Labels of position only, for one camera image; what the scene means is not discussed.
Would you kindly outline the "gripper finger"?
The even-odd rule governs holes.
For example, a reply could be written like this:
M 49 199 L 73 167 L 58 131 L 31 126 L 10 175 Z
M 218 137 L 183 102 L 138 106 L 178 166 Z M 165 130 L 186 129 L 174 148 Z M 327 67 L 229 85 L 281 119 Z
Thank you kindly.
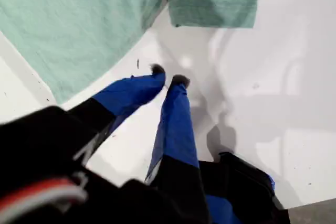
M 161 108 L 152 159 L 145 182 L 186 198 L 205 196 L 191 119 L 187 87 L 190 80 L 175 75 Z
M 161 92 L 165 79 L 163 67 L 153 64 L 150 75 L 115 81 L 68 112 L 105 140 L 126 118 Z

